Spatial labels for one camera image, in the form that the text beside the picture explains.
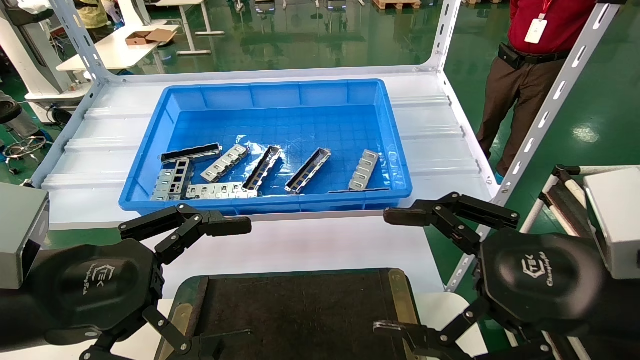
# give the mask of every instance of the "green epoxy floor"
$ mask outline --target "green epoxy floor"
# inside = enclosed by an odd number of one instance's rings
[[[210,49],[208,56],[177,57],[188,49],[184,32],[175,44],[162,50],[169,73],[300,69],[314,67],[354,67],[406,65],[425,62],[431,53],[441,6],[423,1],[420,10],[379,11],[369,1],[361,7],[348,0],[343,13],[329,13],[326,3],[316,9],[307,1],[290,2],[286,11],[278,0],[273,15],[257,15],[253,8],[237,14],[224,0],[208,0],[213,30],[224,37],[195,38],[197,49]],[[550,128],[508,207],[526,214],[538,196],[552,167],[565,165],[622,165],[640,163],[638,114],[640,114],[640,1],[630,1],[615,18],[600,46],[587,64],[563,109]],[[179,19],[176,9],[158,10],[155,19]],[[188,11],[192,31],[204,30],[199,7]],[[452,39],[445,72],[472,127],[477,130],[483,111],[484,84],[497,44],[506,40],[509,27],[508,4],[463,5]],[[132,70],[136,74],[156,74],[153,57]],[[0,89],[23,100],[26,90],[18,80],[3,78]],[[509,119],[494,145],[502,151],[508,137]],[[0,138],[6,139],[4,133]],[[497,157],[492,158],[495,165]],[[0,167],[0,181],[20,183],[33,171],[12,177]],[[535,233],[561,231],[553,216],[545,212],[534,227]],[[432,229],[426,230],[436,262],[446,282],[461,252]],[[114,229],[56,231],[49,235],[50,246],[67,247],[80,243],[108,244],[118,241]],[[474,298],[470,279],[460,291]],[[481,324],[490,350],[507,346],[504,333],[492,322]]]

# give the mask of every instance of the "cardboard box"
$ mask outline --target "cardboard box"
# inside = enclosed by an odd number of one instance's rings
[[[147,45],[154,42],[167,42],[173,39],[175,33],[165,29],[155,29],[153,31],[134,31],[125,41],[127,45]]]

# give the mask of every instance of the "blue plastic crate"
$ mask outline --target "blue plastic crate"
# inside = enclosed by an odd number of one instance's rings
[[[262,197],[151,201],[160,154],[218,142],[224,151],[246,145],[250,154],[219,183],[244,181],[269,145],[283,155],[264,180]],[[331,157],[304,187],[287,195],[285,183],[317,148]],[[346,190],[365,149],[380,159],[368,188],[377,192],[328,193]],[[214,160],[196,164],[191,184],[204,184],[200,174]],[[409,169],[385,84],[378,79],[170,86],[160,97],[120,196],[120,207],[146,215],[186,202],[226,215],[382,209],[411,194]]]

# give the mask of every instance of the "person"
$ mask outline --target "person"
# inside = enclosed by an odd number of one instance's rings
[[[515,104],[511,134],[496,166],[499,184],[595,5],[595,0],[511,0],[509,44],[499,46],[492,63],[476,136],[489,158],[500,124]]]
[[[101,0],[74,0],[74,4],[94,44],[113,32]]]

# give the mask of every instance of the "robotic hand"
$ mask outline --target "robotic hand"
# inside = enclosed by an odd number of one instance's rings
[[[81,359],[124,360],[110,353],[113,345],[149,323],[173,347],[169,359],[217,359],[226,341],[251,335],[243,330],[189,339],[157,310],[162,265],[203,235],[250,233],[249,218],[225,218],[219,211],[179,204],[118,229],[123,240],[116,245],[41,250],[19,289],[0,290],[0,352],[97,337]],[[172,229],[155,252],[140,243]]]
[[[480,235],[458,217],[497,231],[481,242]],[[472,359],[456,340],[484,315],[527,343],[475,359],[553,359],[541,331],[640,338],[635,315],[640,281],[613,279],[593,239],[518,233],[518,213],[458,193],[436,201],[418,200],[408,209],[387,209],[384,218],[392,225],[433,225],[478,259],[474,272],[478,299],[442,331],[408,323],[374,324],[377,334],[404,338],[417,356]]]

